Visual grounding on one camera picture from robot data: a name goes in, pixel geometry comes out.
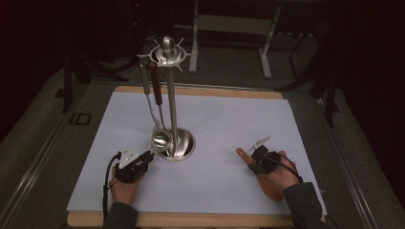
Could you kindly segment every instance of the white paper sheet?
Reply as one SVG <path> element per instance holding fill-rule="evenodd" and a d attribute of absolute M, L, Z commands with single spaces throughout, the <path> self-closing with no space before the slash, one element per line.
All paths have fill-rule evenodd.
<path fill-rule="evenodd" d="M 296 162 L 304 181 L 314 183 L 326 214 L 287 100 L 176 95 L 176 104 L 178 126 L 194 135 L 196 149 L 180 162 L 155 154 L 134 205 L 140 212 L 288 215 L 286 202 L 268 199 L 235 152 L 272 136 L 265 145 L 270 151 L 286 151 Z M 153 107 L 159 116 L 158 106 Z M 169 127 L 167 96 L 162 108 Z M 102 211 L 111 157 L 124 145 L 140 154 L 150 150 L 154 125 L 144 94 L 113 93 L 67 210 Z"/>

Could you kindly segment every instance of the metal leg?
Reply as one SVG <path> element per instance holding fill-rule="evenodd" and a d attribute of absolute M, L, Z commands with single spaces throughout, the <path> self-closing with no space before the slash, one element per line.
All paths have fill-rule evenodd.
<path fill-rule="evenodd" d="M 194 1 L 194 26 L 193 26 L 193 48 L 191 50 L 191 57 L 190 57 L 190 68 L 188 71 L 190 73 L 197 72 L 197 61 L 199 52 L 199 0 Z"/>
<path fill-rule="evenodd" d="M 169 97 L 169 107 L 170 107 L 170 121 L 172 124 L 172 134 L 173 134 L 173 145 L 174 153 L 178 147 L 178 126 L 177 126 L 177 115 L 176 115 L 176 97 L 175 97 L 175 76 L 173 74 L 173 67 L 167 68 L 167 95 Z"/>
<path fill-rule="evenodd" d="M 300 46 L 301 42 L 304 40 L 304 38 L 307 37 L 306 35 L 302 35 L 300 39 L 298 40 L 297 44 L 294 46 L 292 51 L 289 53 L 289 64 L 291 65 L 292 72 L 294 73 L 294 77 L 297 78 L 297 72 L 295 71 L 294 67 L 294 62 L 292 61 L 292 54 L 297 50 L 298 46 Z"/>
<path fill-rule="evenodd" d="M 268 29 L 266 43 L 262 48 L 259 49 L 259 55 L 260 55 L 260 59 L 262 60 L 263 74 L 264 74 L 265 78 L 271 78 L 270 67 L 268 65 L 268 59 L 267 59 L 267 51 L 268 51 L 268 47 L 270 46 L 271 38 L 273 38 L 274 31 L 276 29 L 280 11 L 281 11 L 281 7 L 277 7 L 276 12 L 274 13 L 273 20 L 271 21 L 271 25 Z"/>
<path fill-rule="evenodd" d="M 329 72 L 328 70 L 324 70 L 324 71 L 319 71 L 317 73 L 312 73 L 312 74 L 306 75 L 305 77 L 300 77 L 297 80 L 295 80 L 294 82 L 287 84 L 286 86 L 274 88 L 273 90 L 274 90 L 274 92 L 288 92 L 292 89 L 295 89 L 298 86 L 303 85 L 304 83 L 309 82 L 312 79 L 322 77 L 322 75 L 324 75 L 328 72 Z"/>

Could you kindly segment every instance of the metal frame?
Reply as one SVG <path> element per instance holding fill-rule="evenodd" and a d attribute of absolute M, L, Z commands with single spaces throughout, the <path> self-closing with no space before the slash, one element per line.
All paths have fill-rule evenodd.
<path fill-rule="evenodd" d="M 260 59 L 262 61 L 263 74 L 265 78 L 271 78 L 271 71 L 268 64 L 267 52 L 271 39 L 277 25 L 281 6 L 277 7 L 273 19 L 252 19 L 241 17 L 227 17 L 199 14 L 199 0 L 194 1 L 194 25 L 193 25 L 193 47 L 192 53 L 198 53 L 199 42 L 198 32 L 204 31 L 228 31 L 245 32 L 252 34 L 262 34 L 266 36 L 266 43 L 259 49 Z M 198 56 L 193 55 L 190 59 L 190 73 L 197 72 Z"/>

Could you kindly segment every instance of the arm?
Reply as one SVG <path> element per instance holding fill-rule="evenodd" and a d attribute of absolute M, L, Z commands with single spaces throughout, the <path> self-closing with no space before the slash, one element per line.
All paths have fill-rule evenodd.
<path fill-rule="evenodd" d="M 295 163 L 290 162 L 285 157 L 286 152 L 281 151 L 279 154 L 281 155 L 281 162 L 295 170 Z M 321 221 L 322 207 L 312 183 L 300 183 L 298 177 L 283 166 L 278 166 L 272 173 L 262 176 L 283 190 L 297 228 L 328 228 Z"/>
<path fill-rule="evenodd" d="M 135 201 L 142 178 L 139 178 L 135 183 L 122 183 L 116 179 L 116 167 L 113 168 L 113 179 L 109 182 L 113 205 L 104 221 L 103 228 L 135 228 L 138 211 L 131 205 Z"/>
<path fill-rule="evenodd" d="M 328 228 L 321 220 L 322 207 L 312 183 L 290 186 L 284 190 L 284 195 L 297 228 Z"/>

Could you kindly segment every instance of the red handle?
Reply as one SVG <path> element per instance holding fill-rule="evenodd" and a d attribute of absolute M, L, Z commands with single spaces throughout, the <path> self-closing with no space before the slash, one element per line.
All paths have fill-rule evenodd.
<path fill-rule="evenodd" d="M 161 90 L 160 90 L 160 81 L 158 76 L 158 64 L 153 61 L 149 61 L 148 69 L 151 71 L 152 78 L 152 87 L 153 93 L 155 95 L 156 105 L 161 105 Z"/>

